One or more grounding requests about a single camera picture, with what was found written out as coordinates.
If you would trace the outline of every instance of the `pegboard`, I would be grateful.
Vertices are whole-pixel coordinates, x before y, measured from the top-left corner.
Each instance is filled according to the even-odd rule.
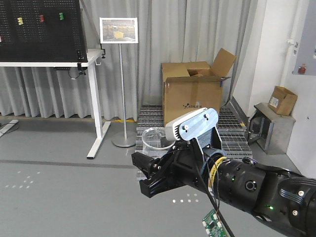
[[[87,62],[79,0],[0,0],[0,62]]]

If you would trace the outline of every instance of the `transparent container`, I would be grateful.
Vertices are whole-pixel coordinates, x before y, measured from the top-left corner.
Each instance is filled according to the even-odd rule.
[[[151,127],[142,134],[143,153],[160,158],[174,145],[174,141],[166,140],[164,127]]]

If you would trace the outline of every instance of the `black cable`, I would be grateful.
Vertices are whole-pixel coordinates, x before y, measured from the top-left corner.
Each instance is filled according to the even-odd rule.
[[[220,199],[219,199],[219,188],[218,188],[218,186],[219,186],[219,174],[218,174],[218,168],[217,168],[217,165],[216,165],[216,163],[214,162],[214,159],[212,159],[208,154],[206,154],[206,153],[204,153],[207,157],[209,157],[210,159],[211,159],[211,161],[213,162],[213,164],[214,164],[214,166],[215,166],[215,168],[216,168],[216,170],[217,170],[217,200],[218,200],[218,203],[217,203],[217,206],[218,206],[218,210],[219,210],[219,205],[220,205]],[[205,160],[205,162],[206,162],[206,166],[207,166],[207,171],[208,171],[208,180],[209,180],[209,182],[211,183],[211,177],[210,177],[210,170],[209,170],[209,167],[208,167],[208,163],[207,163],[207,160],[206,159],[204,159]],[[212,185],[212,192],[213,192],[213,195],[215,196],[215,192],[214,192],[214,185]]]
[[[217,175],[217,199],[218,199],[218,209],[219,209],[219,206],[220,206],[220,198],[219,198],[219,174],[218,174],[218,166],[216,165],[214,159],[212,159],[212,157],[210,157],[208,154],[204,153],[207,157],[209,157],[211,159],[211,161],[213,162],[215,168],[216,168],[216,175]]]
[[[218,210],[218,206],[217,206],[217,204],[216,204],[214,198],[212,197],[211,193],[208,191],[208,187],[206,186],[206,184],[205,184],[205,182],[204,182],[204,180],[203,180],[203,178],[202,178],[202,176],[201,176],[201,174],[200,174],[200,171],[199,171],[199,169],[198,169],[197,161],[196,161],[196,159],[194,159],[194,157],[195,157],[195,156],[194,156],[194,151],[192,150],[192,148],[191,148],[190,150],[191,150],[192,157],[193,157],[193,160],[194,160],[195,169],[196,169],[196,172],[197,172],[197,174],[198,174],[197,177],[198,177],[198,179],[199,179],[199,182],[200,182],[201,185],[203,186],[203,188],[204,188],[204,190],[205,190],[205,192],[206,192],[206,194],[207,194],[209,200],[211,201],[213,207],[215,208],[215,210],[216,210],[216,209]],[[218,210],[218,212],[217,212],[217,215],[218,215],[219,219],[222,221],[222,223],[223,223],[223,225],[224,225],[226,231],[227,231],[228,234],[230,235],[230,237],[235,237],[235,235],[233,234],[232,230],[229,228],[229,226],[228,226],[226,220],[224,219],[222,213],[221,213],[219,210]]]
[[[80,75],[81,75],[81,74],[79,74],[77,77],[73,78],[73,77],[70,75],[70,72],[69,72],[69,71],[70,71],[70,70],[67,70],[68,76],[69,76],[71,79],[77,79],[77,78],[80,77]]]
[[[177,151],[183,151],[183,150],[188,150],[188,149],[189,148],[184,148],[184,149],[178,149],[178,150],[174,150],[174,151],[171,151],[171,152],[167,152],[166,154],[164,154],[164,156],[167,155],[167,154],[175,153]]]

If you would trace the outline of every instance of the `box flap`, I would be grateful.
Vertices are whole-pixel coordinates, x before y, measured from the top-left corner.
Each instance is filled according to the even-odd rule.
[[[236,56],[221,48],[211,66],[211,72],[218,76],[227,76]]]
[[[187,68],[183,63],[162,63],[162,79],[170,77],[189,77]]]

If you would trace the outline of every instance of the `gray floor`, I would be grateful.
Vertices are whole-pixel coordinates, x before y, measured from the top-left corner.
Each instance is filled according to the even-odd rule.
[[[0,237],[206,236],[207,196],[189,187],[142,195],[135,148],[111,144],[120,130],[122,123],[112,123],[96,159],[87,160],[93,120],[20,118],[19,129],[0,138]],[[296,169],[286,156],[251,148],[262,163]],[[221,211],[236,237],[283,237],[225,203]]]

